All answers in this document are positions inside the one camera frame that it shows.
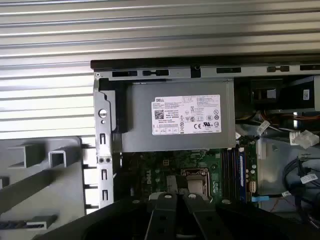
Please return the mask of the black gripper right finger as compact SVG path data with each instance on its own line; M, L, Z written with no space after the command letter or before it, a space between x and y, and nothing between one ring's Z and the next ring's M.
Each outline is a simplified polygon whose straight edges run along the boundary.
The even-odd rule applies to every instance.
M196 193L183 196L204 240L318 240L320 232L242 202L209 203Z

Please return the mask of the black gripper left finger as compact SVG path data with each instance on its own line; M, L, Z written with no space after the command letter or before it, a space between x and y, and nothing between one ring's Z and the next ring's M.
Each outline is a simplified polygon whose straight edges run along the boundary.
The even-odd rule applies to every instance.
M167 192L130 197L74 220L37 240L174 240L178 198Z

